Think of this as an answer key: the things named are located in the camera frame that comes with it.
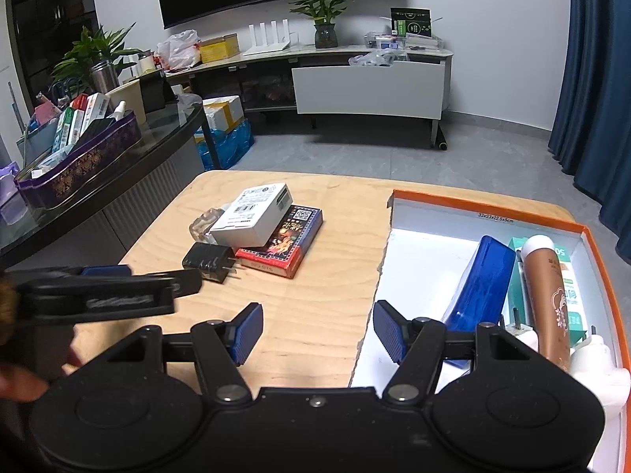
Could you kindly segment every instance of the blue curtain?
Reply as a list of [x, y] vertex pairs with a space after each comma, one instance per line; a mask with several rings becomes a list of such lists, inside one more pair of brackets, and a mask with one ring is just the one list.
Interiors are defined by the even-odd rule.
[[631, 263], [631, 0], [572, 0], [549, 148]]

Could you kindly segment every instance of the person's hand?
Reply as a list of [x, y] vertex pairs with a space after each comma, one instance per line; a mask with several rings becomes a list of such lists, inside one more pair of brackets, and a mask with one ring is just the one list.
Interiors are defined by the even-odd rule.
[[[81, 360], [70, 348], [66, 362], [79, 368]], [[33, 402], [48, 389], [48, 382], [21, 366], [0, 363], [0, 399], [14, 402]]]

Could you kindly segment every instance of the gray tile floor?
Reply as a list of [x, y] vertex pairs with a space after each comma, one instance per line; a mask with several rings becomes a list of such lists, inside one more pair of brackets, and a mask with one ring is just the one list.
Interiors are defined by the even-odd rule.
[[600, 206], [572, 186], [545, 137], [444, 123], [449, 150], [427, 149], [424, 121], [382, 116], [317, 118], [283, 112], [254, 116], [256, 143], [235, 169], [362, 176], [442, 184], [558, 204], [587, 224], [598, 243], [631, 335], [631, 266], [615, 252], [617, 237], [598, 221]]

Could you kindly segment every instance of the tube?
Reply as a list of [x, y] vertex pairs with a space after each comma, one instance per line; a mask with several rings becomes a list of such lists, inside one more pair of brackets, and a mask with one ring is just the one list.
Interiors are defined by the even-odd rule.
[[570, 333], [566, 291], [554, 243], [544, 235], [533, 236], [523, 245], [521, 258], [539, 336], [539, 353], [568, 371]]

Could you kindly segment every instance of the wooden table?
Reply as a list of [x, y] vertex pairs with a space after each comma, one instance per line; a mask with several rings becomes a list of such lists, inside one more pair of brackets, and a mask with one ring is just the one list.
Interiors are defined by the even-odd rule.
[[[387, 200], [395, 188], [459, 197], [573, 220], [560, 206], [448, 186], [294, 173], [213, 171], [198, 176], [160, 214], [122, 260], [136, 274], [181, 268], [193, 244], [189, 224], [249, 186], [285, 181], [297, 204], [321, 208], [324, 224], [293, 280], [239, 268], [224, 284], [204, 282], [199, 294], [178, 300], [174, 315], [77, 326], [84, 360], [146, 324], [165, 333], [197, 322], [230, 320], [249, 302], [264, 306], [264, 331], [241, 367], [256, 396], [261, 386], [346, 387], [379, 280], [390, 232]], [[169, 374], [197, 387], [192, 365]]]

